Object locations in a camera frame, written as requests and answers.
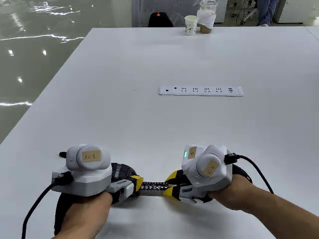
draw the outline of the black wire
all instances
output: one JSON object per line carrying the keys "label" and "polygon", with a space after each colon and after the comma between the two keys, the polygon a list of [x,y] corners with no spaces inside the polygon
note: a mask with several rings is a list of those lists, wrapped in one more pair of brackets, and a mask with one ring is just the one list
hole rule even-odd
{"label": "black wire", "polygon": [[265,176],[263,175],[263,173],[260,171],[260,169],[258,168],[258,166],[248,157],[246,156],[243,156],[243,155],[237,155],[237,158],[242,158],[242,159],[245,159],[247,160],[248,162],[250,162],[254,168],[257,170],[257,172],[259,173],[259,175],[261,176],[261,178],[264,180],[265,184],[267,185],[268,189],[269,189],[269,192],[271,192],[272,194],[274,194],[274,191],[273,189],[271,188],[271,186],[269,185],[267,179],[265,178]]}
{"label": "black wire", "polygon": [[239,11],[239,13],[238,13],[238,15],[237,15],[237,17],[236,17],[236,26],[240,26],[240,24],[237,24],[237,20],[238,20],[238,18],[239,18],[239,15],[240,15],[241,11],[243,10],[243,8],[244,8],[244,15],[243,15],[243,18],[242,18],[241,21],[243,21],[244,18],[245,18],[245,14],[246,14],[245,5],[246,5],[246,0],[244,0],[243,4],[241,5],[240,11]]}
{"label": "black wire", "polygon": [[34,209],[38,206],[38,204],[41,202],[42,198],[49,192],[54,186],[57,184],[55,182],[51,183],[44,191],[40,194],[40,196],[37,198],[35,203],[32,205],[31,209],[29,210],[28,214],[26,215],[24,221],[23,221],[23,226],[22,226],[22,236],[21,239],[25,239],[25,234],[26,234],[26,225],[29,221],[29,218],[31,217]]}

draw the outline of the cable plug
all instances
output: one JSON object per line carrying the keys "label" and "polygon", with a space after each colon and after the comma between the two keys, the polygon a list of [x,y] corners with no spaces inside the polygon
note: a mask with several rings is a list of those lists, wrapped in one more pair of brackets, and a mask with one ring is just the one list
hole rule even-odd
{"label": "cable plug", "polygon": [[237,163],[237,160],[240,158],[240,155],[236,153],[229,153],[225,155],[224,162],[226,165],[232,164],[232,163]]}
{"label": "cable plug", "polygon": [[54,179],[54,184],[58,186],[64,186],[73,182],[73,176],[70,171],[60,173],[57,178]]}

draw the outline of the white table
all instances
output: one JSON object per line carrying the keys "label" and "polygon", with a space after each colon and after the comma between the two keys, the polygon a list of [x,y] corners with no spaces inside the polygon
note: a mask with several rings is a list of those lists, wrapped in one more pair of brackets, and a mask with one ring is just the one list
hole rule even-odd
{"label": "white table", "polygon": [[305,26],[319,41],[319,26]]}
{"label": "white table", "polygon": [[[251,157],[275,193],[319,214],[318,41],[304,27],[92,29],[0,145],[3,238],[19,238],[36,197],[64,164],[57,153],[105,145],[146,181],[180,168],[187,143],[225,144]],[[159,96],[161,84],[240,85],[245,96]],[[247,163],[254,183],[266,188]],[[53,234],[58,193],[29,221]],[[101,238],[272,238],[253,216],[217,202],[140,197],[115,206]]]}

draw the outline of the black cable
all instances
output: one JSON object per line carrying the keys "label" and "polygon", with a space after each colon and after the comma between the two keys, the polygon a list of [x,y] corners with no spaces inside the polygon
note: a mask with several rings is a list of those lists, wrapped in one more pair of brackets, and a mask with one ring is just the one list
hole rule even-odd
{"label": "black cable", "polygon": [[236,26],[240,26],[240,24],[237,24],[237,20],[238,20],[238,18],[239,18],[239,15],[240,15],[241,11],[243,10],[243,8],[244,8],[244,16],[243,16],[242,21],[243,21],[244,18],[245,18],[245,12],[246,12],[245,4],[246,4],[246,0],[244,0],[243,4],[241,5],[240,11],[238,12],[238,15],[237,15],[237,17],[236,17]]}
{"label": "black cable", "polygon": [[32,205],[31,209],[29,210],[28,214],[26,215],[24,221],[23,221],[23,226],[22,226],[22,236],[21,239],[25,239],[25,234],[26,234],[26,225],[29,221],[29,218],[31,217],[31,214],[33,213],[34,209],[38,206],[38,204],[41,202],[42,198],[49,192],[54,186],[57,184],[55,182],[51,183],[44,191],[40,194],[40,196],[37,198],[35,203]]}
{"label": "black cable", "polygon": [[259,175],[261,176],[261,178],[264,180],[265,184],[267,185],[267,188],[269,189],[269,192],[271,192],[272,194],[274,194],[273,189],[271,188],[270,184],[268,183],[267,179],[265,178],[265,176],[263,175],[263,173],[260,171],[260,169],[258,168],[258,166],[248,157],[243,156],[243,155],[238,155],[239,158],[245,159],[246,161],[250,162],[254,168],[257,170],[257,172],[259,173]]}
{"label": "black cable", "polygon": [[263,175],[261,170],[258,168],[258,166],[250,158],[243,156],[243,155],[238,155],[236,153],[229,153],[229,154],[225,155],[224,162],[226,165],[231,164],[231,163],[237,163],[237,159],[239,159],[239,158],[245,159],[246,161],[248,161],[250,164],[252,164],[254,166],[254,168],[257,170],[257,172],[259,173],[261,178],[264,180],[269,192],[274,194],[274,191],[271,188],[270,184],[268,183],[267,179],[265,178],[265,176]]}
{"label": "black cable", "polygon": [[43,197],[55,186],[63,186],[63,185],[67,185],[73,182],[73,176],[71,174],[70,171],[67,171],[65,173],[61,173],[57,178],[54,179],[54,182],[51,183],[46,189],[44,189],[44,191],[40,194],[40,196],[37,198],[37,200],[35,201],[35,203],[32,205],[31,209],[29,210],[28,214],[26,215],[24,221],[23,221],[23,225],[22,225],[22,235],[21,235],[21,239],[25,239],[25,235],[26,235],[26,225],[29,221],[29,218],[31,217],[34,209],[38,206],[38,204],[41,202],[41,200],[43,199]]}

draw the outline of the white cabinet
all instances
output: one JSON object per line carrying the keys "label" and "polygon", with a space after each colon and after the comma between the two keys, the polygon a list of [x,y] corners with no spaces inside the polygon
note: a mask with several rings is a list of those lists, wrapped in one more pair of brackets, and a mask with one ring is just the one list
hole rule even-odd
{"label": "white cabinet", "polygon": [[281,0],[274,19],[278,23],[299,23],[309,17],[314,7],[313,0]]}

